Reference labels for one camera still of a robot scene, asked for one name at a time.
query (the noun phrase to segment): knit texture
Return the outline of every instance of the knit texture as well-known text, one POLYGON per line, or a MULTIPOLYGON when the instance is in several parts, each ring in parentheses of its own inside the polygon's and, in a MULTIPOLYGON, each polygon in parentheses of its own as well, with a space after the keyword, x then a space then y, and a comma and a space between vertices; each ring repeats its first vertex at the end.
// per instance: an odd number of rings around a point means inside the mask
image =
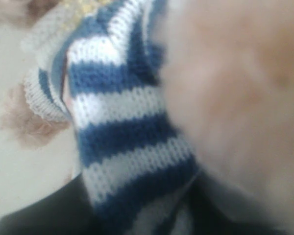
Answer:
POLYGON ((24 40, 25 49, 38 51, 26 96, 43 118, 72 120, 103 233, 216 234, 195 227, 189 191, 202 172, 168 121, 157 79, 165 50, 152 32, 166 1, 114 0, 100 8, 75 2, 83 11, 65 1, 24 40), (64 77, 70 112, 61 99, 64 77))

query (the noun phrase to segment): white surface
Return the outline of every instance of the white surface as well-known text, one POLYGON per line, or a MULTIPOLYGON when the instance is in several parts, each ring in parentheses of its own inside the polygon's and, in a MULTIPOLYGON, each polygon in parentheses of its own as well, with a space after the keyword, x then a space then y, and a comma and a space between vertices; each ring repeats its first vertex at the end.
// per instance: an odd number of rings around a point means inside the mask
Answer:
MULTIPOLYGON (((24 33, 0 26, 0 101, 4 92, 21 81, 34 63, 21 53, 24 33)), ((21 149, 0 131, 0 217, 42 199, 65 184, 76 160, 72 130, 61 133, 48 146, 21 149)))

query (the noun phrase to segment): striped knitted fabric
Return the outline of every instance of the striped knitted fabric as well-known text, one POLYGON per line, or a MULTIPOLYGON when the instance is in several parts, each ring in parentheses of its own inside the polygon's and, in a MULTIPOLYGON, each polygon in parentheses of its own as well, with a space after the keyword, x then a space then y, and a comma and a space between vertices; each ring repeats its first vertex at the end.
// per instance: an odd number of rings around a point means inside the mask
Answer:
POLYGON ((201 171, 168 122, 157 79, 164 49, 151 36, 166 0, 108 2, 65 0, 25 38, 23 48, 38 52, 25 79, 27 102, 43 118, 72 121, 104 234, 216 234, 203 222, 194 230, 189 190, 201 171))

